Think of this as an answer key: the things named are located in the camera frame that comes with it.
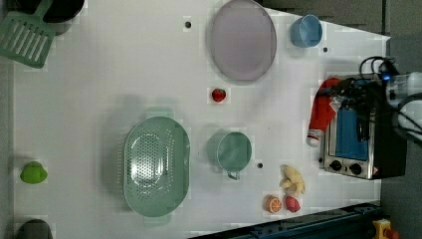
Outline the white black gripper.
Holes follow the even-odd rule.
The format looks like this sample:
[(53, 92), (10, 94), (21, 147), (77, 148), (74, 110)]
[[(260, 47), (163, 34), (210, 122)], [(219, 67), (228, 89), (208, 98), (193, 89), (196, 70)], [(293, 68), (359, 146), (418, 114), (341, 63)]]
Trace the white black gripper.
[(327, 93), (330, 96), (347, 96), (351, 88), (351, 98), (357, 110), (382, 108), (386, 104), (385, 86), (381, 81), (333, 79)]

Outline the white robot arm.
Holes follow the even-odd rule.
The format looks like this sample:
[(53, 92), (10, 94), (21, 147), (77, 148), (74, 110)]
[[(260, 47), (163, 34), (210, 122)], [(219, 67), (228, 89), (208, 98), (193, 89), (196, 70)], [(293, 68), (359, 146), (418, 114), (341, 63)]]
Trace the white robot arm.
[(339, 80), (319, 92), (334, 100), (334, 108), (356, 112), (358, 135), (368, 139), (371, 123), (393, 129), (421, 143), (421, 74), (373, 74)]

